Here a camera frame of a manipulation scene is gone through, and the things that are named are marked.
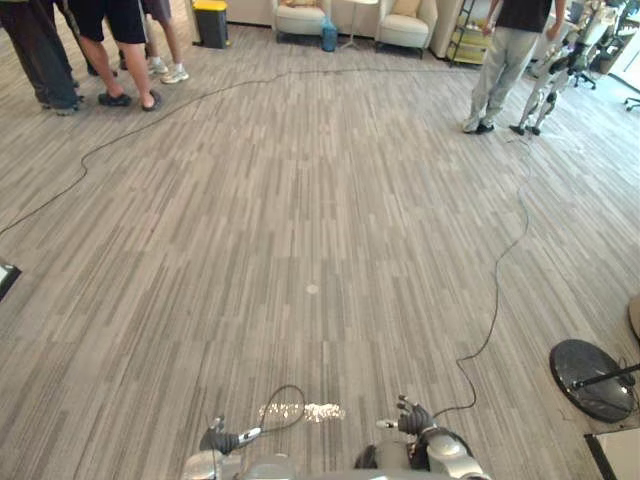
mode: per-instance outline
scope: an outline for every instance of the stand base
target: stand base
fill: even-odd
[[[0,260],[0,300],[13,285],[13,282],[20,276],[20,270],[13,265],[6,264]]]
[[[640,342],[640,295],[629,302],[629,325],[636,340]]]
[[[565,340],[549,355],[551,373],[571,402],[587,415],[607,423],[628,417],[634,407],[633,378],[621,375],[574,389],[574,382],[620,370],[613,358],[582,340]]]

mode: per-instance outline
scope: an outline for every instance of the black shirt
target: black shirt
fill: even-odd
[[[552,0],[503,0],[497,27],[542,32]]]

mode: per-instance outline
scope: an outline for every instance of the water bottle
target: water bottle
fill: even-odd
[[[322,25],[322,49],[325,52],[333,52],[338,44],[338,29],[325,17]]]

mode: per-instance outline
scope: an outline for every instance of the sneaker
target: sneaker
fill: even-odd
[[[464,133],[476,133],[480,119],[478,117],[469,117],[462,122],[462,131]]]
[[[166,73],[161,79],[160,81],[162,83],[178,83],[178,82],[182,82],[184,80],[188,80],[189,79],[189,74],[187,73],[187,71],[182,68],[180,70],[176,69],[176,68],[172,68],[170,72]]]
[[[158,62],[149,62],[149,75],[163,75],[168,71],[169,69],[162,60]]]
[[[69,108],[54,108],[53,111],[56,112],[56,115],[59,117],[68,117],[78,111],[78,105],[76,104]]]
[[[478,135],[482,135],[483,133],[493,132],[495,128],[495,125],[485,125],[484,123],[480,123],[478,128],[476,128],[476,133]]]

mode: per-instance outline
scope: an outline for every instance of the black round base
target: black round base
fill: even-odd
[[[587,415],[607,423],[623,420],[634,407],[633,378],[622,375],[574,389],[574,382],[620,370],[604,351],[582,340],[565,340],[549,355],[551,373],[571,402]]]

